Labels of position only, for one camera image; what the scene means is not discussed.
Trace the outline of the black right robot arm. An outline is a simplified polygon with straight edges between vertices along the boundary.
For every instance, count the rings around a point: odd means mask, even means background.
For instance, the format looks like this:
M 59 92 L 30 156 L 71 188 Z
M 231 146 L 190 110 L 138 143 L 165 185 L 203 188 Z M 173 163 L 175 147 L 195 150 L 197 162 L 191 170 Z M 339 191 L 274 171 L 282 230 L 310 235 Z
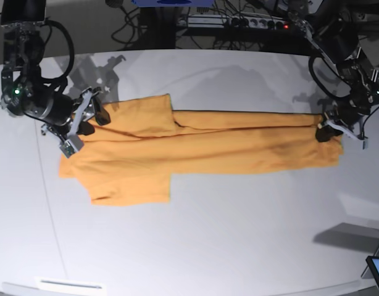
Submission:
M 101 88 L 86 88 L 76 99 L 64 94 L 73 69 L 75 51 L 72 38 L 63 24 L 45 16 L 46 1 L 4 1 L 1 26 L 4 29 L 4 58 L 1 71 L 0 106 L 13 117 L 26 116 L 42 122 L 41 132 L 59 139 L 66 158 L 79 152 L 81 135 L 93 134 L 93 118 L 100 126 L 110 116 L 98 99 Z M 45 78 L 40 63 L 47 41 L 40 29 L 57 28 L 69 49 L 69 63 L 63 74 Z

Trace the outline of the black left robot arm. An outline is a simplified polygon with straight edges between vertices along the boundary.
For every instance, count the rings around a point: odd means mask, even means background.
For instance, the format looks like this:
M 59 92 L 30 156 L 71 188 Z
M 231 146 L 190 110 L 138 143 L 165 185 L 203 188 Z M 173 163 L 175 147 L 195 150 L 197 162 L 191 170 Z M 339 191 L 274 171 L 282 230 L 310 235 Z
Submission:
M 379 1 L 322 1 L 313 14 L 308 1 L 288 1 L 287 14 L 318 57 L 350 88 L 343 97 L 329 92 L 315 74 L 316 58 L 310 57 L 310 75 L 333 101 L 322 114 L 316 140 L 327 142 L 345 134 L 366 146 L 365 124 L 379 109 L 379 71 L 361 48 L 359 37 L 379 36 Z

